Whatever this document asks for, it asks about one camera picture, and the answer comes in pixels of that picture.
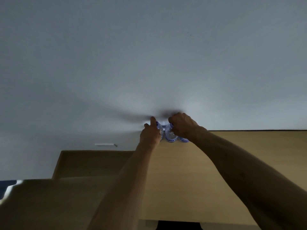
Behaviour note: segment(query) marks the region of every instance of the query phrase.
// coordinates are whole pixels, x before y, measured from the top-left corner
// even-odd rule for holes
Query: person's right hand
[[[177,113],[172,117],[169,117],[169,122],[174,125],[172,132],[174,132],[175,135],[186,139],[189,138],[190,133],[193,132],[195,128],[199,127],[197,122],[186,113]]]

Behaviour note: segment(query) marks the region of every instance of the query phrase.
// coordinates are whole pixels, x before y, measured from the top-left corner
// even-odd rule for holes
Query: white ceiling
[[[307,0],[0,0],[0,180],[134,150],[151,115],[307,129]]]

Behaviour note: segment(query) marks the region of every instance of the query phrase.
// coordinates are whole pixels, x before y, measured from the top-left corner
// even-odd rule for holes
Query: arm
[[[140,143],[102,199],[88,230],[136,229],[152,151],[161,140],[154,117],[145,124]]]
[[[306,229],[307,192],[239,146],[186,114],[169,118],[176,135],[198,146],[249,209],[262,229]]]

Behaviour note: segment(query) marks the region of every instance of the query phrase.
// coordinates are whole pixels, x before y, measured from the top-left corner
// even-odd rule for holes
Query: hand
[[[155,117],[150,118],[150,125],[144,124],[144,129],[140,135],[140,143],[156,147],[161,141],[160,130],[157,128]]]
[[[199,127],[197,122],[186,113],[177,113],[172,117],[169,117],[169,122],[174,125],[172,132],[174,132],[175,135],[186,139],[189,138],[190,133],[193,132],[195,128]]]

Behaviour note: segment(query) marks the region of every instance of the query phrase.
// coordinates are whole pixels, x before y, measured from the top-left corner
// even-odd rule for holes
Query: plastic water bottle
[[[176,139],[178,138],[178,136],[176,136],[174,134],[174,132],[172,132],[172,128],[174,127],[174,125],[172,123],[168,124],[166,127],[165,127],[165,139],[168,141],[168,142],[175,142]]]
[[[164,133],[163,127],[162,127],[162,125],[161,125],[158,121],[156,121],[156,125],[157,125],[157,128],[160,130],[161,140],[162,140],[162,138],[163,138],[163,133]]]
[[[180,141],[181,142],[183,142],[183,143],[187,143],[187,142],[189,142],[189,140],[188,139],[186,139],[186,138],[181,138],[181,137],[178,137],[179,139],[180,139]]]

